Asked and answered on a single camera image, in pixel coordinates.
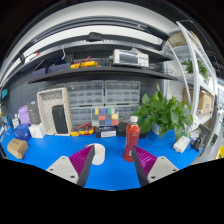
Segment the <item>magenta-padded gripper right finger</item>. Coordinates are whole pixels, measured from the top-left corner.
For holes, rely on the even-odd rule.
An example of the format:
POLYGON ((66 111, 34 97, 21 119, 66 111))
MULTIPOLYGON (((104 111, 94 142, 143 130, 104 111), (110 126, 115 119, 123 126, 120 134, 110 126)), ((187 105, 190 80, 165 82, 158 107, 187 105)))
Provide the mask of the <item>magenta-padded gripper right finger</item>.
POLYGON ((178 171, 165 156, 156 157, 138 146, 133 146, 131 153, 141 187, 178 171))

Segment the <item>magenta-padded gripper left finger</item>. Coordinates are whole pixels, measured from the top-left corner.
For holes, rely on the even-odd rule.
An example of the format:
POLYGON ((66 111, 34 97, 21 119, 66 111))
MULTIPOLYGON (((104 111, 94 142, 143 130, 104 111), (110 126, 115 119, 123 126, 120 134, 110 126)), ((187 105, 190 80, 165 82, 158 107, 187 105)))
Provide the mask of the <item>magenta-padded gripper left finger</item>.
POLYGON ((84 187, 94 156, 95 147, 90 145, 70 157, 61 156, 47 168, 47 171, 84 187))

